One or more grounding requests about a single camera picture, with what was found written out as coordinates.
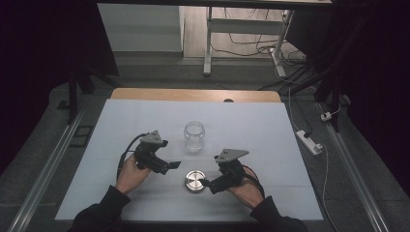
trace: metal lid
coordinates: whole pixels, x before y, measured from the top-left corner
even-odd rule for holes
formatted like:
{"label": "metal lid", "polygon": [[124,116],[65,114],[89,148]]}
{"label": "metal lid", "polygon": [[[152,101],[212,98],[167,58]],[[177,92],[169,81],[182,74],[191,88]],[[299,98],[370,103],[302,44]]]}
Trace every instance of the metal lid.
{"label": "metal lid", "polygon": [[199,182],[200,179],[205,179],[206,176],[203,172],[199,170],[193,170],[188,173],[185,178],[185,187],[192,193],[199,193],[205,189],[204,186]]}

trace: metal frame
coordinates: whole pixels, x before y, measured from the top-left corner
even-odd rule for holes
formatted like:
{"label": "metal frame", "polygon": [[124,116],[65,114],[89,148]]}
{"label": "metal frame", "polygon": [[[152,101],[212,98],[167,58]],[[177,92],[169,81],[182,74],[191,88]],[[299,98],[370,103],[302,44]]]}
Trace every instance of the metal frame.
{"label": "metal frame", "polygon": [[[316,106],[320,109],[321,112],[323,112],[320,103],[317,103]],[[353,187],[355,188],[359,198],[361,199],[364,205],[370,223],[373,225],[374,231],[389,232],[390,230],[386,223],[386,220],[384,219],[379,207],[377,206],[377,203],[374,200],[373,195],[368,189],[361,172],[356,166],[356,162],[354,162],[352,155],[349,152],[349,149],[344,143],[342,135],[340,134],[340,132],[336,132],[335,128],[332,127],[330,123],[327,123],[326,128],[328,130],[329,136],[331,137],[337,149],[340,159],[343,162],[344,169],[349,175]]]}
{"label": "metal frame", "polygon": [[56,147],[54,148],[53,152],[45,162],[45,165],[43,166],[42,171],[37,177],[36,182],[31,187],[29,193],[24,199],[24,202],[22,203],[20,209],[15,215],[15,219],[13,220],[12,225],[8,229],[8,232],[19,232],[26,230],[31,218],[36,212],[37,207],[39,206],[39,203],[44,196],[48,184],[50,183],[55,173],[55,170],[57,169],[57,166],[60,163],[61,158],[63,157],[67,147],[70,144],[70,140],[72,139],[75,130],[78,127],[78,124],[84,115],[84,111],[88,103],[89,97],[86,97],[85,103],[80,105],[78,114],[73,119],[73,122],[70,125],[67,125]]}
{"label": "metal frame", "polygon": [[204,57],[204,75],[208,76],[211,74],[211,37],[214,32],[279,36],[275,49],[271,49],[270,52],[274,60],[275,68],[277,69],[278,77],[286,77],[286,73],[280,63],[280,58],[278,55],[280,53],[280,48],[283,44],[292,14],[293,11],[286,11],[283,21],[212,18],[212,7],[209,7],[207,9],[207,37]]}

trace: clear glass jar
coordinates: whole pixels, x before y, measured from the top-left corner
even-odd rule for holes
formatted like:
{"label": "clear glass jar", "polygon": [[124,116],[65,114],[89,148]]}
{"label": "clear glass jar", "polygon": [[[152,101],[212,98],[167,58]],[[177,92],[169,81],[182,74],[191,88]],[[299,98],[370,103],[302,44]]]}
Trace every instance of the clear glass jar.
{"label": "clear glass jar", "polygon": [[204,148],[205,129],[199,122],[189,122],[184,129],[185,148],[190,153],[197,153]]}

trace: wall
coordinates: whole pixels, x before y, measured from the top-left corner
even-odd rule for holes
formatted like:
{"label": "wall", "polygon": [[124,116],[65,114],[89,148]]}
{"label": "wall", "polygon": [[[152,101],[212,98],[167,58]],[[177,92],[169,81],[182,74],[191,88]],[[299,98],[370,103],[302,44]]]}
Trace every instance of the wall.
{"label": "wall", "polygon": [[113,51],[182,51],[184,8],[99,4]]}

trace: white table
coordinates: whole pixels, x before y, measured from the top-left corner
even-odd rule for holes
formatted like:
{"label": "white table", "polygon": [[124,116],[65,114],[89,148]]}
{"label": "white table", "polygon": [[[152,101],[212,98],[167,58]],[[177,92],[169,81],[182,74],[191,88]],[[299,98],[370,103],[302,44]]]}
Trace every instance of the white table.
{"label": "white table", "polygon": [[[200,121],[205,148],[184,150],[184,126]],[[250,210],[229,192],[194,194],[184,187],[191,170],[217,178],[213,156],[223,148],[249,150],[241,163],[253,168],[284,216],[322,219],[286,109],[280,102],[206,102],[108,100],[56,219],[73,219],[99,202],[115,184],[118,160],[134,137],[159,130],[167,147],[157,151],[166,161],[180,160],[165,176],[152,173],[129,194],[122,218],[136,221],[253,221]]]}

